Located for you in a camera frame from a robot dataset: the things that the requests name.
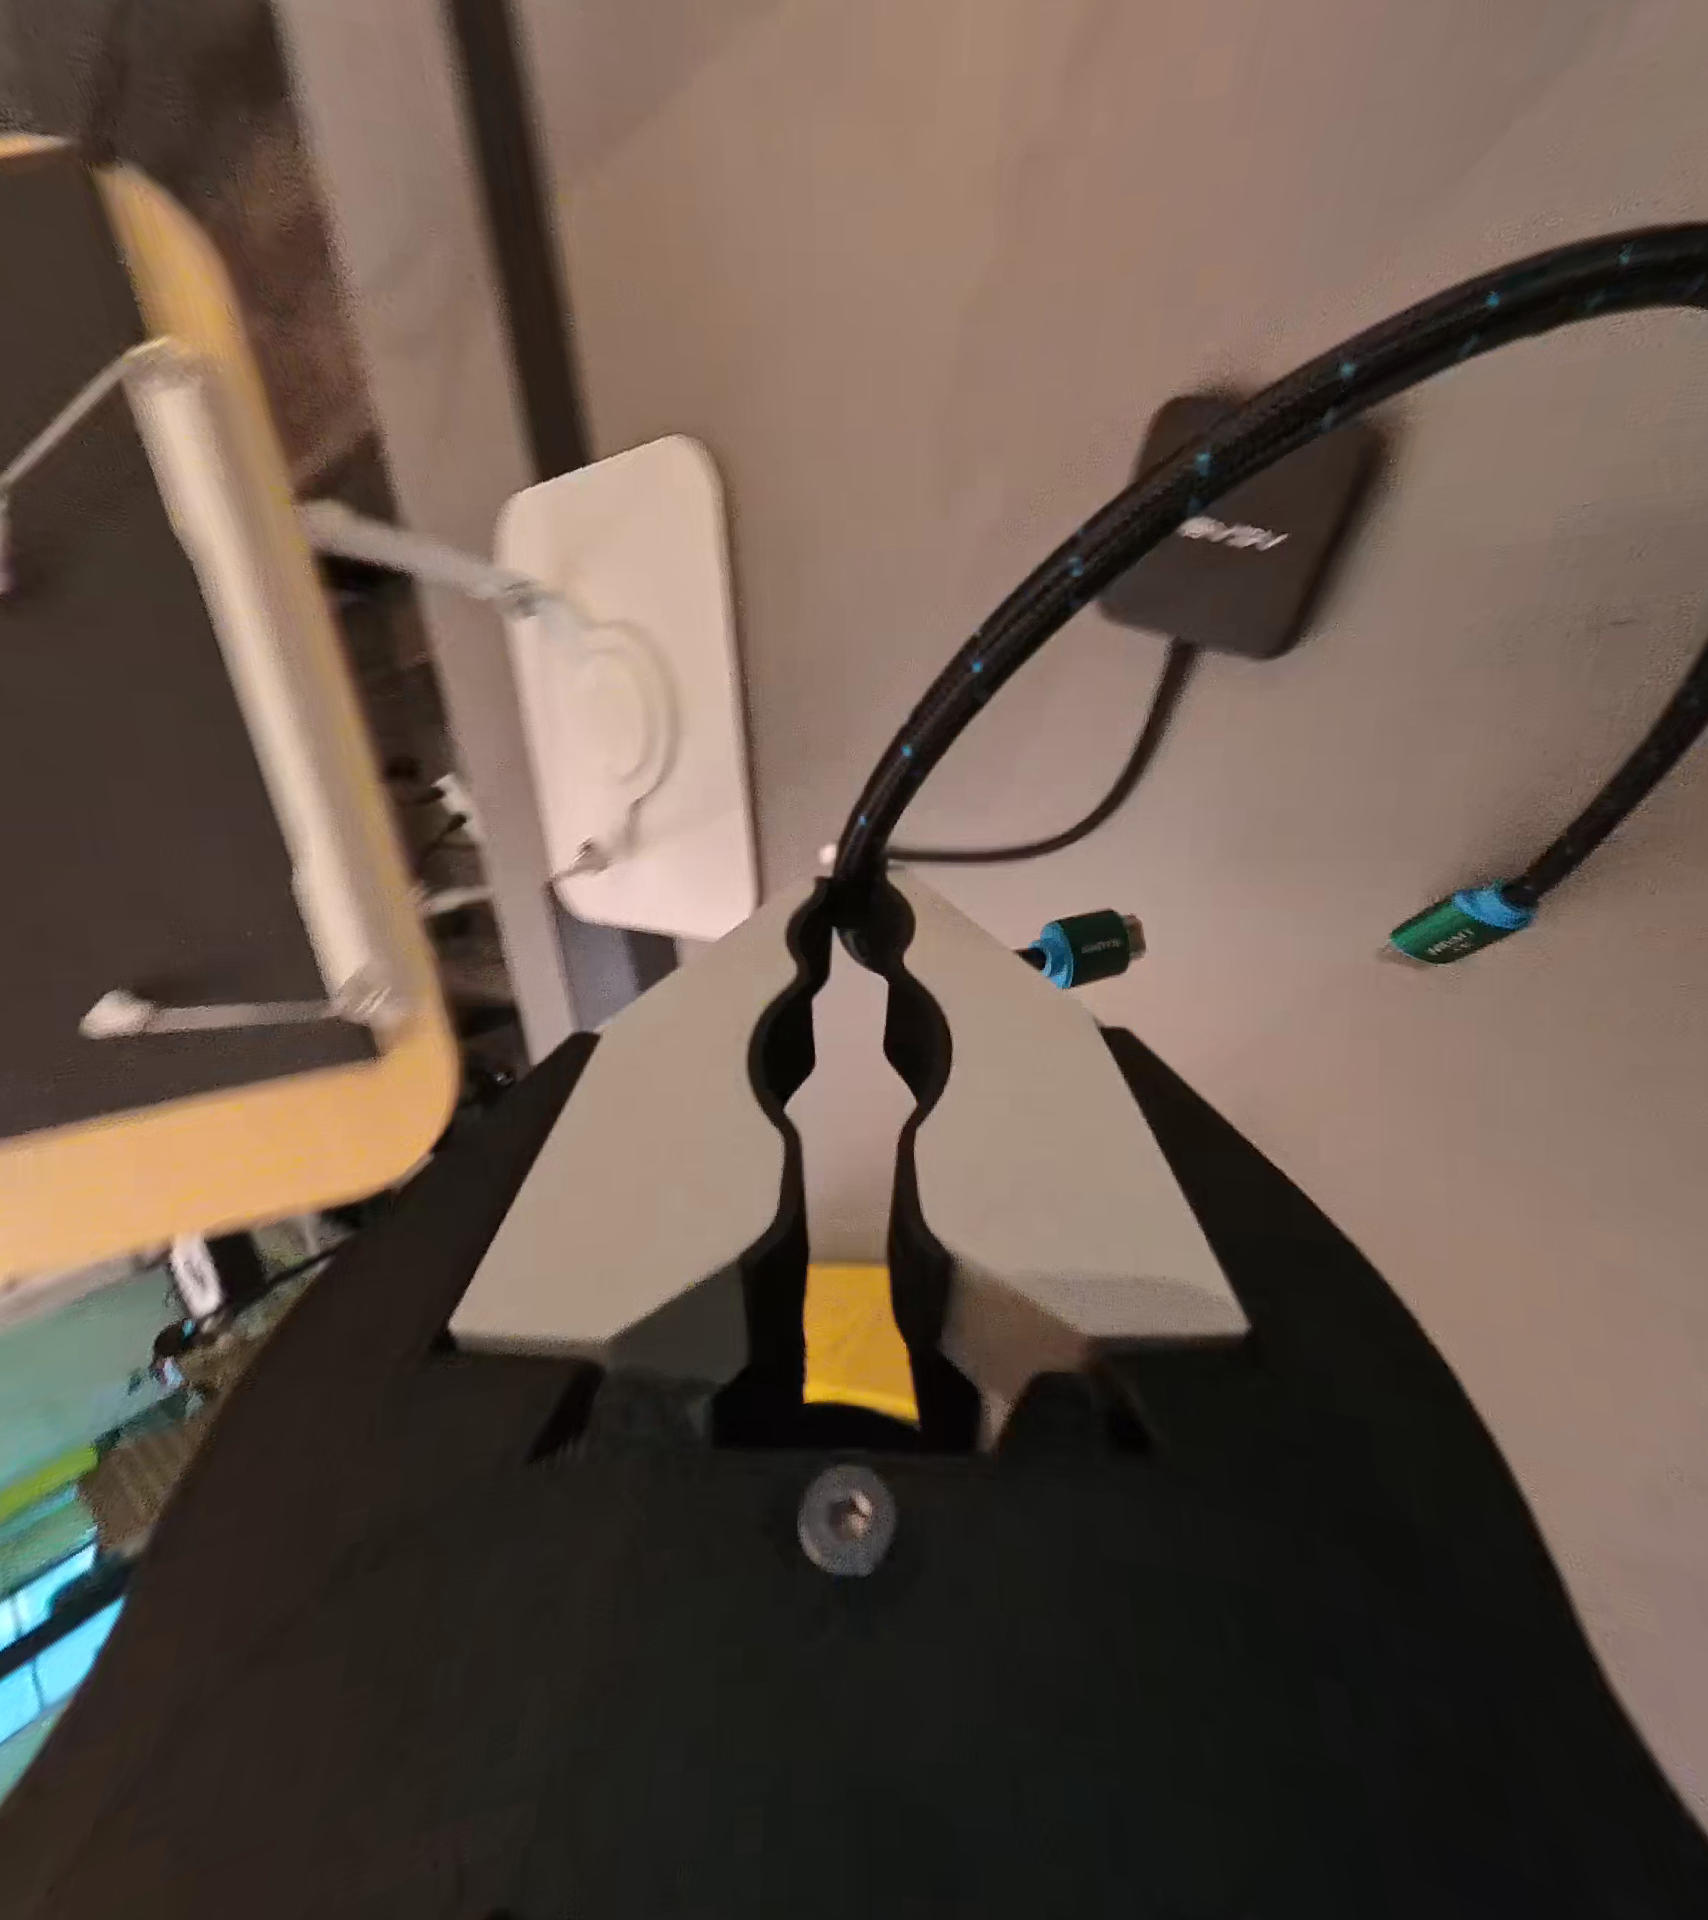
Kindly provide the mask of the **white stand with wooden board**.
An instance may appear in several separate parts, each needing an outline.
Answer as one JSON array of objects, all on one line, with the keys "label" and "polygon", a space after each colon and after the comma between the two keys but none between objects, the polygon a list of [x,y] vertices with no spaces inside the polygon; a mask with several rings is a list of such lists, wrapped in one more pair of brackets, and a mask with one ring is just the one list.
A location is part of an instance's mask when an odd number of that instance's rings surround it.
[{"label": "white stand with wooden board", "polygon": [[755,906],[707,450],[510,497],[496,561],[301,508],[204,229],[0,138],[0,1298],[369,1195],[455,1111],[320,553],[481,600],[571,906],[695,936]]}]

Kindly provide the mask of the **black square hub adapter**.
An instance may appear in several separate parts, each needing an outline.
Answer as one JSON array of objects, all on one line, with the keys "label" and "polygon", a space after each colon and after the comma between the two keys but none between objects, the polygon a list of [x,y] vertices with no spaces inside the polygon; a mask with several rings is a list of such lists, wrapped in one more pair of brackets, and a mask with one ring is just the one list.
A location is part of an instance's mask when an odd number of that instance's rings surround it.
[{"label": "black square hub adapter", "polygon": [[1317,617],[1384,454],[1384,429],[1362,420],[1187,508],[1101,591],[1101,611],[1196,653],[1257,662],[1287,655]]}]

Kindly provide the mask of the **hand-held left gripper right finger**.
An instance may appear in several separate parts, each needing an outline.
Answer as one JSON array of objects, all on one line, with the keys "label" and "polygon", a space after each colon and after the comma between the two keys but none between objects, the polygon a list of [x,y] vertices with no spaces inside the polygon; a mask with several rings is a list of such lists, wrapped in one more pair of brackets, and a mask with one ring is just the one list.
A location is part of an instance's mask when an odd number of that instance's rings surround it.
[{"label": "hand-held left gripper right finger", "polygon": [[1101,1021],[932,882],[876,899],[909,1107],[870,1251],[924,1443],[992,1443],[1044,1375],[1253,1330]]}]

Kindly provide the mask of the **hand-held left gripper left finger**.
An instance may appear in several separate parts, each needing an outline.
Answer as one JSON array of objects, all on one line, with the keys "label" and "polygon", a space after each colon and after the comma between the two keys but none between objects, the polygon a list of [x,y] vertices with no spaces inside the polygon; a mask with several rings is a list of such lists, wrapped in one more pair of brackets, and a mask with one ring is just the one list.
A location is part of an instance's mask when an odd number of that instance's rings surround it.
[{"label": "hand-held left gripper left finger", "polygon": [[459,1347],[799,1392],[789,1109],[832,944],[827,884],[800,882],[601,1028],[451,1315]]}]

